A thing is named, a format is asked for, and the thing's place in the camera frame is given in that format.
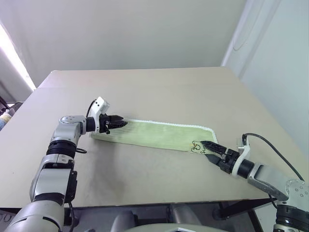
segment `table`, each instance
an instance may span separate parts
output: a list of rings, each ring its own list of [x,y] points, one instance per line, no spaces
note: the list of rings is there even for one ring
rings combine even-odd
[[[0,207],[29,203],[29,187],[58,119],[85,115],[102,96],[108,114],[212,128],[218,142],[255,132],[269,139],[308,180],[308,162],[292,138],[233,73],[222,67],[53,71],[0,133]],[[251,160],[295,176],[264,142],[250,138]],[[267,195],[203,155],[108,143],[84,135],[76,154],[75,207],[260,199]]]

